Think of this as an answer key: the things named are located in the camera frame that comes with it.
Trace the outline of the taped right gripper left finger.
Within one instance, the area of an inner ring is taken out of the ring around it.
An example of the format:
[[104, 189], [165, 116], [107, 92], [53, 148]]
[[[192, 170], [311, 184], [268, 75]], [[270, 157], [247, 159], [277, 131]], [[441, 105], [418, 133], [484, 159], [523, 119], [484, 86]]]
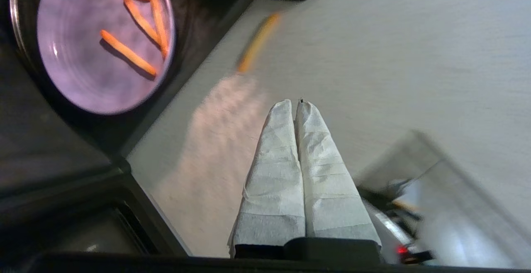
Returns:
[[286, 99], [271, 107], [258, 139], [231, 232], [231, 256], [248, 246], [282, 248], [305, 235], [303, 177]]

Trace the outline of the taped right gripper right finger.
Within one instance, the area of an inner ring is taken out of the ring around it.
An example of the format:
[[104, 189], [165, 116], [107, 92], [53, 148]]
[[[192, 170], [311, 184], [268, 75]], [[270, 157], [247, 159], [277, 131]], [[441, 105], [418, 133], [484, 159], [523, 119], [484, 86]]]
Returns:
[[295, 133], [304, 183], [307, 237], [370, 240], [381, 246], [353, 179], [319, 109], [297, 105]]

